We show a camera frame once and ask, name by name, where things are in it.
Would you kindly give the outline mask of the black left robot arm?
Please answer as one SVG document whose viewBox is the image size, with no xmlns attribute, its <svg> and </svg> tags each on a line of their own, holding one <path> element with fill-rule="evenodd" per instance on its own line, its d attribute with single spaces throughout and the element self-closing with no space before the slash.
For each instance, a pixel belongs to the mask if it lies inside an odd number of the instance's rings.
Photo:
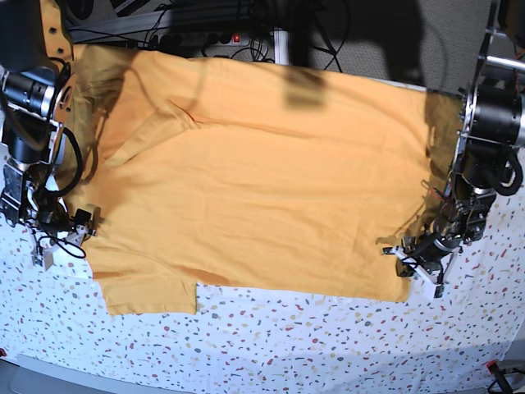
<svg viewBox="0 0 525 394">
<path fill-rule="evenodd" d="M 442 284 L 442 259 L 479 241 L 495 198 L 515 195 L 523 183 L 518 151 L 524 146 L 524 53 L 492 55 L 498 36 L 524 46 L 522 1 L 491 3 L 473 80 L 463 95 L 463 127 L 436 218 L 420 236 L 407 236 L 401 245 L 383 250 L 396 256 L 399 277 L 418 273 Z"/>
</svg>

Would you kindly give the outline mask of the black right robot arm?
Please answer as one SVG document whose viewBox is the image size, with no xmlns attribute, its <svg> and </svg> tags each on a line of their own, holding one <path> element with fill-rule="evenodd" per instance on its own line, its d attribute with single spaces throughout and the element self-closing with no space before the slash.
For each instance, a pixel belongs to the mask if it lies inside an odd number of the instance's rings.
<svg viewBox="0 0 525 394">
<path fill-rule="evenodd" d="M 2 143 L 9 153 L 3 166 L 2 214 L 12 227 L 21 224 L 47 236 L 93 234 L 89 212 L 79 209 L 69 216 L 59 202 L 78 185 L 84 162 L 66 128 L 75 85 L 72 65 L 47 54 L 39 2 L 1 3 L 1 66 Z M 63 138 L 74 151 L 75 175 L 67 186 L 51 191 L 46 184 Z"/>
</svg>

